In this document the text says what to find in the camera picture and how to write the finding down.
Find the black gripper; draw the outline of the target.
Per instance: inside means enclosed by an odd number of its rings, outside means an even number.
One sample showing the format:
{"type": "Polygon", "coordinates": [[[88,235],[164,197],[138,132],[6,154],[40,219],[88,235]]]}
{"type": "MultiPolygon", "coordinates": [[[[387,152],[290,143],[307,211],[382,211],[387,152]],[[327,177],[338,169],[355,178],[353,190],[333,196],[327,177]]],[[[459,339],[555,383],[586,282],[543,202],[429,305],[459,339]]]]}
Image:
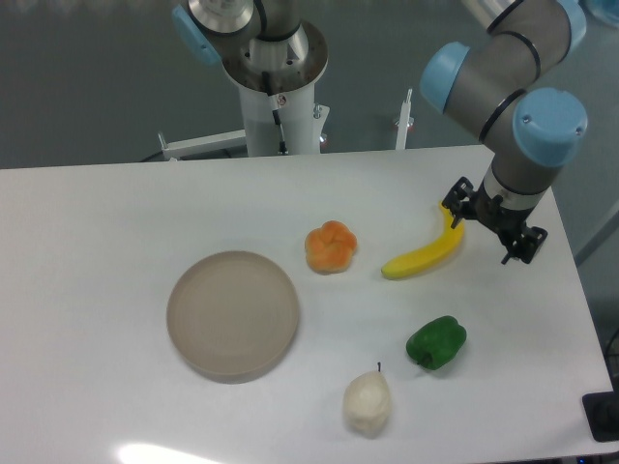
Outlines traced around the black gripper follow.
{"type": "Polygon", "coordinates": [[[473,184],[460,177],[449,189],[441,205],[451,216],[451,228],[457,228],[462,220],[477,220],[495,233],[507,250],[501,260],[530,264],[543,246],[547,231],[541,227],[528,227],[525,222],[530,210],[511,210],[503,206],[503,197],[490,197],[484,186],[476,191],[473,184]]]}

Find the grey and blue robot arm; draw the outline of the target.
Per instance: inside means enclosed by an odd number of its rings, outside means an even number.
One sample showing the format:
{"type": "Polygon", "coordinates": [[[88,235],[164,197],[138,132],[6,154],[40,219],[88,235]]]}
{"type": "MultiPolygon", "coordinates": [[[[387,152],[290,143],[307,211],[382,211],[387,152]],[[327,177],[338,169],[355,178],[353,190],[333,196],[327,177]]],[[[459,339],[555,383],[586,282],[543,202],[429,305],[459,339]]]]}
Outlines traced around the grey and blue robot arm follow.
{"type": "MultiPolygon", "coordinates": [[[[577,153],[587,114],[572,94],[536,88],[586,32],[575,1],[470,1],[488,43],[448,43],[427,63],[422,96],[493,153],[479,186],[458,180],[443,204],[447,223],[475,220],[493,232],[508,259],[529,263],[546,239],[526,221],[577,153]]],[[[294,1],[184,1],[172,20],[202,63],[221,63],[239,90],[252,156],[308,155],[323,127],[314,86],[328,63],[320,31],[294,1]]]]}

